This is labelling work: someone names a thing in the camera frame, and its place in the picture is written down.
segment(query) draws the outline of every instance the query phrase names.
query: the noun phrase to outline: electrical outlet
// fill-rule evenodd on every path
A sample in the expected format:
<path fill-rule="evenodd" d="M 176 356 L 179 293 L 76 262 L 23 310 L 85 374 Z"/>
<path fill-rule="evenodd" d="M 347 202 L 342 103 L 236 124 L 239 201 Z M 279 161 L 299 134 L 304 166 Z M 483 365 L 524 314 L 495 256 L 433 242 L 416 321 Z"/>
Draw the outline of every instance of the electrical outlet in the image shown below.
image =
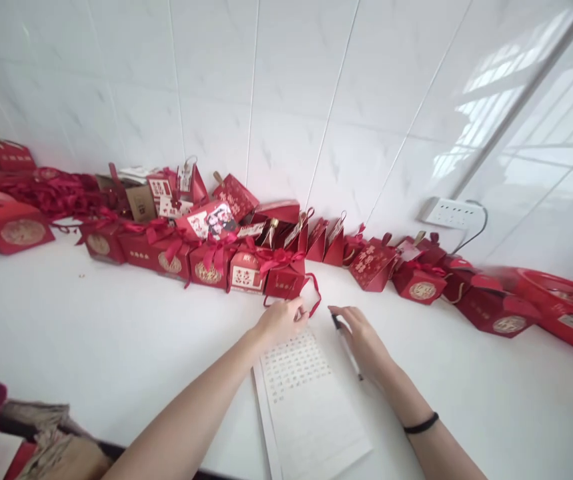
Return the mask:
<path fill-rule="evenodd" d="M 418 217 L 424 223 L 469 230 L 484 222 L 484 210 L 474 203 L 432 197 Z"/>

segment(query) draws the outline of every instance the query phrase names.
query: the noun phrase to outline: person's arm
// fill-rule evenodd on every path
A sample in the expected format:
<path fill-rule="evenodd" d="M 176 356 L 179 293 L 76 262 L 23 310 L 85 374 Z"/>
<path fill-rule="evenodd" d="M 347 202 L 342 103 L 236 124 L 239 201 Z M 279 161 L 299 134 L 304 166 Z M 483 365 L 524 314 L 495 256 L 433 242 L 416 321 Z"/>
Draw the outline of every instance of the person's arm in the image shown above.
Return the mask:
<path fill-rule="evenodd" d="M 190 480 L 257 358 L 308 322 L 302 299 L 279 301 L 186 387 L 135 439 L 103 480 Z"/>
<path fill-rule="evenodd" d="M 350 327 L 349 331 L 342 325 L 342 333 L 353 355 L 364 374 L 382 389 L 402 425 L 415 427 L 431 419 L 433 410 L 393 361 L 364 314 L 355 307 L 328 308 Z M 422 433 L 408 435 L 408 439 L 427 480 L 486 479 L 440 420 Z"/>

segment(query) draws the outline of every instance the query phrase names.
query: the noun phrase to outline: wristband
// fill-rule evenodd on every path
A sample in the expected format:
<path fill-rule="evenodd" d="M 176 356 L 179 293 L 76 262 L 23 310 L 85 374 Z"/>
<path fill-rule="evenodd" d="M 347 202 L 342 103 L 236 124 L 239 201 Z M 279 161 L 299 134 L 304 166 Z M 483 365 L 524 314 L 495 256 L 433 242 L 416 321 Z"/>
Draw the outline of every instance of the wristband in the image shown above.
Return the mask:
<path fill-rule="evenodd" d="M 424 423 L 420 423 L 419 425 L 416 425 L 415 427 L 404 427 L 404 433 L 406 435 L 416 435 L 418 433 L 425 432 L 430 427 L 432 427 L 433 424 L 439 419 L 440 419 L 440 416 L 438 415 L 438 413 L 433 412 L 433 416 L 431 418 L 429 418 L 427 421 L 425 421 Z"/>

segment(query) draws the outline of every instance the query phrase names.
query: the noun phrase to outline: person's hand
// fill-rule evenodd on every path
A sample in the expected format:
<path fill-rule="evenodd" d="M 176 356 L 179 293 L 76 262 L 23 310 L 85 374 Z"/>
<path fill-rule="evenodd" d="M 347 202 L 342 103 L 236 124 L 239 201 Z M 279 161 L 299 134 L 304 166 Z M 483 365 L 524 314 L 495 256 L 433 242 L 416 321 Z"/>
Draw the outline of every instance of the person's hand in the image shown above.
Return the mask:
<path fill-rule="evenodd" d="M 265 350 L 296 337 L 308 324 L 309 313 L 304 310 L 304 300 L 276 301 L 268 307 L 253 328 Z"/>
<path fill-rule="evenodd" d="M 342 334 L 360 364 L 362 373 L 375 382 L 380 382 L 382 373 L 393 363 L 388 350 L 380 340 L 377 332 L 368 323 L 362 311 L 356 307 L 331 307 L 333 315 L 341 316 L 350 327 L 340 322 Z"/>

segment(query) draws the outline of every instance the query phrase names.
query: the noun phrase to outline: red tray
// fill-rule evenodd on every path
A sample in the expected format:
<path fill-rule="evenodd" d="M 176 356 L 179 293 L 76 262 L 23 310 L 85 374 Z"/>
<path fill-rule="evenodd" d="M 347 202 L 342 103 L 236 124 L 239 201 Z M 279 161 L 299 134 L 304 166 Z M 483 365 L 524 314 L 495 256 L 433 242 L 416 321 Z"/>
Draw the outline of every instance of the red tray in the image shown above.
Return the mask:
<path fill-rule="evenodd" d="M 505 289 L 540 310 L 539 326 L 573 345 L 573 281 L 535 270 L 501 267 L 492 272 Z"/>

